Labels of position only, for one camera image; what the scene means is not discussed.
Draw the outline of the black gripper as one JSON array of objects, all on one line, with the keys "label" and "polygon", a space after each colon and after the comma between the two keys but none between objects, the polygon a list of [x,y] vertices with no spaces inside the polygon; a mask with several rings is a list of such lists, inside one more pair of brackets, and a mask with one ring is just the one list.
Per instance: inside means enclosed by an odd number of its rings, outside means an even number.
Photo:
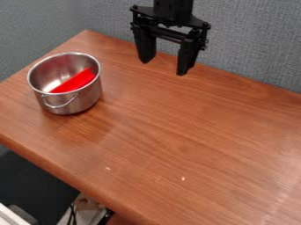
[{"label": "black gripper", "polygon": [[209,22],[193,15],[194,0],[152,0],[152,6],[131,7],[138,56],[148,63],[156,55],[156,39],[178,42],[177,74],[183,76],[194,67],[199,50],[207,48]]}]

